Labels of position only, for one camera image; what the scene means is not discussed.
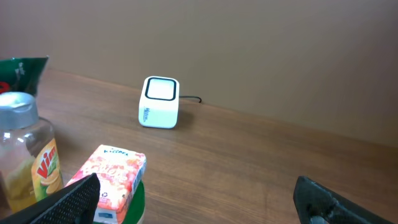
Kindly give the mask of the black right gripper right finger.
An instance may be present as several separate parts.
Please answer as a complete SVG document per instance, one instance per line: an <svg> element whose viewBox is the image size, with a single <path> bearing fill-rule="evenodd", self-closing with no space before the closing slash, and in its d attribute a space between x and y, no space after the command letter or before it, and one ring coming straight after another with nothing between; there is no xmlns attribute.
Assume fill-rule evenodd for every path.
<svg viewBox="0 0 398 224"><path fill-rule="evenodd" d="M392 224L306 176L298 177L293 200L300 223Z"/></svg>

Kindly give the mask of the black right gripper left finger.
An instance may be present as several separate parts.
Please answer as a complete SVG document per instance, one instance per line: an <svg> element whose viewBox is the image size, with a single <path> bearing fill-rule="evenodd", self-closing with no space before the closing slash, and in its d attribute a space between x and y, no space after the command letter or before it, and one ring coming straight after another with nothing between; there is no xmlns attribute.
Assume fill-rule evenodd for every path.
<svg viewBox="0 0 398 224"><path fill-rule="evenodd" d="M100 197L95 173L1 220L1 224L93 224Z"/></svg>

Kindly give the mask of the orange Kleenex tissue pack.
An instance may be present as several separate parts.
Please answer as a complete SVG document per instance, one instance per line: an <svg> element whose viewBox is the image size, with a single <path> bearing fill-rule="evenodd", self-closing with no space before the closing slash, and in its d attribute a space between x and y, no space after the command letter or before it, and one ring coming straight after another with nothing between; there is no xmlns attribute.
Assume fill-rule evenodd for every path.
<svg viewBox="0 0 398 224"><path fill-rule="evenodd" d="M100 182L96 223L122 223L146 169L146 156L114 146L100 145L68 185L95 173Z"/></svg>

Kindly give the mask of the yellow Vim bottle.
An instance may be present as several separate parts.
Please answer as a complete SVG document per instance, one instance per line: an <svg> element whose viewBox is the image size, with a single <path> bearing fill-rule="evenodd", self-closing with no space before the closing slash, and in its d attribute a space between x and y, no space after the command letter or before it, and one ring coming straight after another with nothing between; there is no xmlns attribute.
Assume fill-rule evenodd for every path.
<svg viewBox="0 0 398 224"><path fill-rule="evenodd" d="M35 98L1 94L1 193L12 213L63 188L54 128L41 118Z"/></svg>

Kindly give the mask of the green 3M gloves package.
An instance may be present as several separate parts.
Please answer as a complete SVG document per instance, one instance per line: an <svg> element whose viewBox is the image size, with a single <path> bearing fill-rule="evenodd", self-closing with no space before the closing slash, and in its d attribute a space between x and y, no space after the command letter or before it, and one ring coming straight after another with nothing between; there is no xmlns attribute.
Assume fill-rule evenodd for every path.
<svg viewBox="0 0 398 224"><path fill-rule="evenodd" d="M1 60L1 93L19 91L37 96L49 56Z"/></svg>

